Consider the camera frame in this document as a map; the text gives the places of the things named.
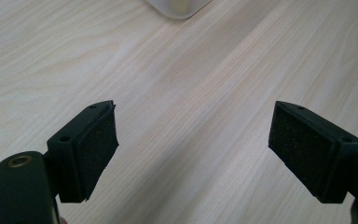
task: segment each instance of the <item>white container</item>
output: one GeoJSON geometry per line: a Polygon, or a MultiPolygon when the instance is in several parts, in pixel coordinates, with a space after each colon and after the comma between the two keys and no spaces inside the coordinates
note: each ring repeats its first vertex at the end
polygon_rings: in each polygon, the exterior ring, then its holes
{"type": "Polygon", "coordinates": [[[196,14],[212,0],[147,0],[167,17],[186,19],[196,14]]]}

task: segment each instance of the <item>wood grain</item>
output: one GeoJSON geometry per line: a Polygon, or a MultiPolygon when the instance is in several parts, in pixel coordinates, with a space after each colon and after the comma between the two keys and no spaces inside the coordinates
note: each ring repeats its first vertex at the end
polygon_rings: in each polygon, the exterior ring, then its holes
{"type": "Polygon", "coordinates": [[[358,0],[0,1],[0,161],[113,99],[120,147],[69,223],[350,223],[268,149],[274,102],[358,136],[358,0]]]}

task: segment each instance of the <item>light wood surface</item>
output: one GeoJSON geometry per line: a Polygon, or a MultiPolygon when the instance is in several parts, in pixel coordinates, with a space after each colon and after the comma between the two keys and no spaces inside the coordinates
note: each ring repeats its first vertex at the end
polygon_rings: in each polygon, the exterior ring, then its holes
{"type": "Polygon", "coordinates": [[[120,147],[79,223],[350,223],[268,149],[275,101],[358,136],[358,0],[213,0],[186,21],[146,1],[0,0],[0,161],[45,152],[87,105],[120,147]]]}

